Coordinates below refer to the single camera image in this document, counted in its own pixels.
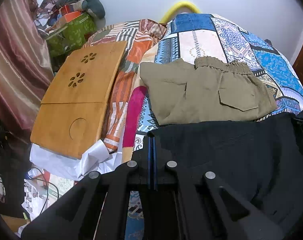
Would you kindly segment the green patterned bag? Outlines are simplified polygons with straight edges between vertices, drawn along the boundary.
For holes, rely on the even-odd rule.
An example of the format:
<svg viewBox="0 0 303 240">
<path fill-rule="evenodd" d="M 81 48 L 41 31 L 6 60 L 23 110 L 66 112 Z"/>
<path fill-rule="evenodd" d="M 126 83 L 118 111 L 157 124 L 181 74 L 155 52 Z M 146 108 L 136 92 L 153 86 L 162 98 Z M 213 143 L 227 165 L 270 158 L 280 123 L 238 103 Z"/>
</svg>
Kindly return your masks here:
<svg viewBox="0 0 303 240">
<path fill-rule="evenodd" d="M 92 17 L 87 12 L 81 14 L 45 38 L 50 56 L 60 56 L 81 48 L 96 30 Z"/>
</svg>

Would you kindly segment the blue patchwork bedspread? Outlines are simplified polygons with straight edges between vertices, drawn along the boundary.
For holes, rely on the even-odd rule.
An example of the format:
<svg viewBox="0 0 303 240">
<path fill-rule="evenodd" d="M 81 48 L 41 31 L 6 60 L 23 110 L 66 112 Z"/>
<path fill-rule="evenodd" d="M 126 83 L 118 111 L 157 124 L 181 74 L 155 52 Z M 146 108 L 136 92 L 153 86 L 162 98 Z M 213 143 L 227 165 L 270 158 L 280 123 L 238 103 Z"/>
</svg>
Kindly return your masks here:
<svg viewBox="0 0 303 240">
<path fill-rule="evenodd" d="M 140 78 L 143 62 L 167 64 L 183 59 L 194 64 L 195 59 L 205 56 L 224 63 L 246 63 L 271 92 L 277 108 L 250 121 L 303 110 L 303 86 L 285 56 L 258 36 L 215 14 L 180 14 L 171 20 L 164 37 L 143 55 L 134 89 L 146 87 Z M 147 89 L 134 146 L 123 148 L 124 158 L 132 158 L 133 152 L 142 148 L 147 133 L 169 125 L 158 124 Z M 174 185 L 139 190 L 139 195 L 144 239 L 303 239 L 303 226 L 284 231 L 213 171 L 195 177 L 177 163 Z"/>
</svg>

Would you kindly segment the dark teal pillow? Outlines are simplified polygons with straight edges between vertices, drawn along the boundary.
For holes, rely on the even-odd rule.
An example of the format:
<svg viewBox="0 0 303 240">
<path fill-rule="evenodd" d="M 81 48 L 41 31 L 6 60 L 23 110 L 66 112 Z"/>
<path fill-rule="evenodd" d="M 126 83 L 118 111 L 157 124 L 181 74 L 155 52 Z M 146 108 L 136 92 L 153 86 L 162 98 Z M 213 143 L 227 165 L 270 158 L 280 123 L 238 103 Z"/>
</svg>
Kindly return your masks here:
<svg viewBox="0 0 303 240">
<path fill-rule="evenodd" d="M 93 18 L 101 20 L 105 18 L 106 12 L 100 0 L 57 0 L 58 9 L 66 5 L 72 7 L 72 11 L 86 11 Z"/>
</svg>

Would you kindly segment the orange striped blanket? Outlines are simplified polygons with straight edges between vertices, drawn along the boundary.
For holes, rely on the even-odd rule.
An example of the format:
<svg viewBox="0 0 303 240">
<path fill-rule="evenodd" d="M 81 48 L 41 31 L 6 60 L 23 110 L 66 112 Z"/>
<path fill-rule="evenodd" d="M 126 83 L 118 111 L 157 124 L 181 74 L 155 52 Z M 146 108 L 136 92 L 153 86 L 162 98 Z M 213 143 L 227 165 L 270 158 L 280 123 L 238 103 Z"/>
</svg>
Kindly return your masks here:
<svg viewBox="0 0 303 240">
<path fill-rule="evenodd" d="M 143 55 L 155 46 L 165 33 L 166 27 L 163 24 L 142 19 L 103 27 L 91 35 L 83 45 L 86 48 L 103 43 L 127 42 L 111 89 L 101 135 L 109 153 L 114 153 L 119 148 L 128 102 Z"/>
</svg>

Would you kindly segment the magenta cloth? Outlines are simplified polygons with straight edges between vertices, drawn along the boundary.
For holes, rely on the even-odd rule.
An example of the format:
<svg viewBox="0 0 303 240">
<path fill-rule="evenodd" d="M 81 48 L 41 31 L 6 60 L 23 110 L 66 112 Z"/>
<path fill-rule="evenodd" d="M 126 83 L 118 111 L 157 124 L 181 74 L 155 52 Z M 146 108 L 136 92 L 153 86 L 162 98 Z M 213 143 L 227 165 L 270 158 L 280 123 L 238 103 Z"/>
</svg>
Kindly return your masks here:
<svg viewBox="0 0 303 240">
<path fill-rule="evenodd" d="M 123 148 L 134 146 L 135 133 L 146 94 L 147 88 L 145 86 L 139 86 L 133 90 L 129 99 L 122 144 Z"/>
</svg>

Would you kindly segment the wooden lap desk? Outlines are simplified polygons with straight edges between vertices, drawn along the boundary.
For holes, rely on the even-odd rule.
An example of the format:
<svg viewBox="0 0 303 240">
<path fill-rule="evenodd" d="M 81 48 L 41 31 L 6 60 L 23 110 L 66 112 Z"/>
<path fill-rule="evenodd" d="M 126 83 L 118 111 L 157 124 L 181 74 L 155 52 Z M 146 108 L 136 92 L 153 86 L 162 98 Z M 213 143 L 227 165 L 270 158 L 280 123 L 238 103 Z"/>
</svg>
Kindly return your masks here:
<svg viewBox="0 0 303 240">
<path fill-rule="evenodd" d="M 32 143 L 80 159 L 100 139 L 126 46 L 126 41 L 103 43 L 66 58 L 41 100 Z"/>
</svg>

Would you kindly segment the black pants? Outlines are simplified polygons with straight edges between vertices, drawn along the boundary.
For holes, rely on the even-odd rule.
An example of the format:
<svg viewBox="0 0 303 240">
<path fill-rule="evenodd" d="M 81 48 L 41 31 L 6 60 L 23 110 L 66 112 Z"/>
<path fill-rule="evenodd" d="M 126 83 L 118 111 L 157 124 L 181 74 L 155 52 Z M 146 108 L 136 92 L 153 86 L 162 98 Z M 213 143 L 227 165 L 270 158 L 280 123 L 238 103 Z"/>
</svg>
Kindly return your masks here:
<svg viewBox="0 0 303 240">
<path fill-rule="evenodd" d="M 287 232 L 303 226 L 303 139 L 294 132 L 296 115 L 169 125 L 151 133 L 192 175 L 213 171 Z"/>
</svg>

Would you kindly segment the khaki folded shorts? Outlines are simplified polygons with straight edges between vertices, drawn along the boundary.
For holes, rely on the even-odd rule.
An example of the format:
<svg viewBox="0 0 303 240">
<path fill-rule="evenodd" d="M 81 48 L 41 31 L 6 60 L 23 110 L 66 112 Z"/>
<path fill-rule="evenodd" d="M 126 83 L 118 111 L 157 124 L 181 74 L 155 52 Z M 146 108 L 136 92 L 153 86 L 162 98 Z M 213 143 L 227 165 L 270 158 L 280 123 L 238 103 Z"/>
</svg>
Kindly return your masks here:
<svg viewBox="0 0 303 240">
<path fill-rule="evenodd" d="M 210 56 L 194 64 L 183 59 L 143 62 L 140 78 L 159 125 L 257 120 L 277 108 L 266 85 L 244 62 L 224 63 Z"/>
</svg>

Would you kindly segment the striped maroon curtain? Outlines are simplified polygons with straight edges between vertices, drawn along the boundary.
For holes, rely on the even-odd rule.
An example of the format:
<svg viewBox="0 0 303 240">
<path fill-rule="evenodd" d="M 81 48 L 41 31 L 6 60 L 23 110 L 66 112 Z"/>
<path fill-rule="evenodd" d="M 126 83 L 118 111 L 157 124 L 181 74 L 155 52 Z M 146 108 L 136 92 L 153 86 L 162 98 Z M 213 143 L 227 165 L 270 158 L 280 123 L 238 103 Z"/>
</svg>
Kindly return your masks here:
<svg viewBox="0 0 303 240">
<path fill-rule="evenodd" d="M 0 0 L 0 121 L 30 137 L 53 71 L 34 18 L 37 0 Z"/>
</svg>

